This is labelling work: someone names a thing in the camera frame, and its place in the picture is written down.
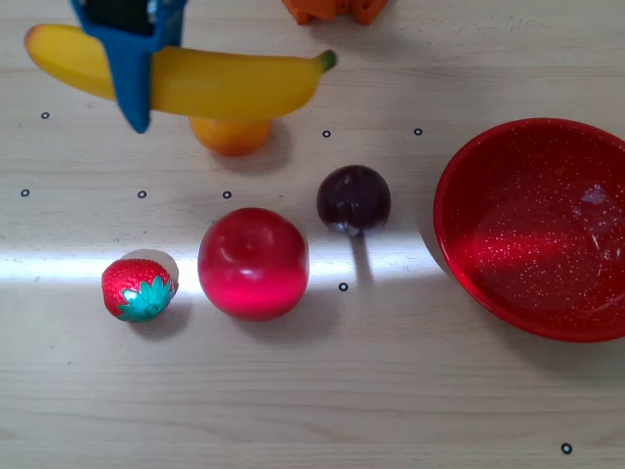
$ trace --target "red apple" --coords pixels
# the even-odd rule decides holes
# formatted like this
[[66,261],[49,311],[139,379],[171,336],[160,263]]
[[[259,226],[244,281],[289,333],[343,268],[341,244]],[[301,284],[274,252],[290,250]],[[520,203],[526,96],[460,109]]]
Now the red apple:
[[243,208],[206,233],[197,267],[204,293],[219,310],[242,320],[272,320],[304,295],[308,246],[278,214]]

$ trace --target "dark purple plum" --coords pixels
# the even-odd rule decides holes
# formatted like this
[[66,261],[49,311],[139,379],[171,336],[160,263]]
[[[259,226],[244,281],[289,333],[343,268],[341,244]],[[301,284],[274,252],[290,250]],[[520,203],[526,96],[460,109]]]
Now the dark purple plum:
[[316,210],[332,230],[361,236],[387,223],[391,191],[377,171],[360,165],[345,166],[321,183]]

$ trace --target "bowl rim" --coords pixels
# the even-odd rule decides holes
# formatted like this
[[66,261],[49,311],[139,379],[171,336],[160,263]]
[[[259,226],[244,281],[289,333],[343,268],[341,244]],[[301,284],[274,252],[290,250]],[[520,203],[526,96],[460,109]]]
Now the bowl rim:
[[500,306],[495,300],[493,300],[486,293],[481,291],[474,282],[467,276],[464,270],[456,263],[448,251],[447,244],[447,234],[445,232],[444,223],[443,223],[443,205],[444,199],[447,195],[447,190],[449,188],[449,184],[451,182],[451,176],[454,171],[458,167],[458,165],[463,162],[465,159],[471,156],[473,151],[481,145],[481,143],[485,140],[492,139],[496,136],[500,136],[506,132],[511,130],[519,129],[520,127],[525,127],[527,125],[547,125],[547,126],[563,126],[566,125],[568,128],[572,128],[574,130],[585,131],[590,133],[593,138],[601,138],[609,143],[620,147],[621,151],[625,153],[625,142],[618,137],[607,133],[606,131],[599,129],[597,127],[593,127],[592,125],[584,124],[581,122],[567,120],[567,119],[559,119],[559,118],[548,118],[548,117],[537,117],[537,118],[529,118],[529,119],[521,119],[514,120],[512,122],[507,122],[504,124],[497,125],[492,127],[491,129],[486,130],[485,132],[480,133],[476,137],[472,138],[467,144],[461,147],[458,152],[449,160],[445,169],[438,180],[437,191],[435,193],[434,199],[434,228],[435,234],[437,237],[438,247],[442,252],[442,256],[447,264],[447,267],[453,274],[453,276],[458,280],[460,285],[476,299],[482,306],[484,306],[490,313],[495,315],[500,320],[507,322],[521,330],[526,332],[549,338],[555,340],[561,340],[564,342],[605,342],[608,340],[615,340],[625,336],[625,324],[619,327],[614,327],[609,331],[603,332],[566,332],[566,331],[558,331],[549,327],[545,327],[539,324],[535,324],[529,320],[523,320],[519,318],[517,315],[509,311],[508,309]]

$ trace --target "orange toy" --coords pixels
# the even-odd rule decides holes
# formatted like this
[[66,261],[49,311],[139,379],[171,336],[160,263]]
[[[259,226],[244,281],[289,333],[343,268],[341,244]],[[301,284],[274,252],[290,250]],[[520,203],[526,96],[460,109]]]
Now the orange toy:
[[267,139],[271,121],[229,122],[190,117],[188,122],[200,144],[222,156],[243,156]]
[[388,0],[282,0],[297,24],[313,18],[334,21],[337,15],[352,13],[360,24],[371,24]]

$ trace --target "red bowl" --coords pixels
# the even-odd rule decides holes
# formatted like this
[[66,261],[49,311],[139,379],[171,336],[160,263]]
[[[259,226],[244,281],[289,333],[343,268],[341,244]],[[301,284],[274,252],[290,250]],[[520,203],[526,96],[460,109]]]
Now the red bowl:
[[625,336],[625,142],[589,125],[527,119],[451,159],[437,239],[462,286],[528,332],[570,342]]

